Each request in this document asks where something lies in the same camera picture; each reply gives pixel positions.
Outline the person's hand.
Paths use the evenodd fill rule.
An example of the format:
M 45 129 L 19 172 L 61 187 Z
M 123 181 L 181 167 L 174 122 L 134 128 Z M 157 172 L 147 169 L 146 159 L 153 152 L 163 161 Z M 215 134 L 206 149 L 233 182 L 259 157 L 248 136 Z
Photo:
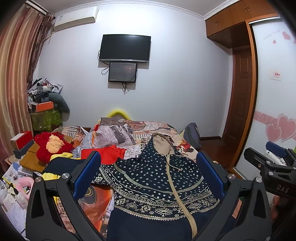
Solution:
M 270 208 L 270 214 L 271 214 L 271 218 L 273 220 L 276 220 L 277 216 L 278 216 L 278 205 L 280 203 L 280 197 L 275 195 L 273 197 L 273 204 L 272 207 Z

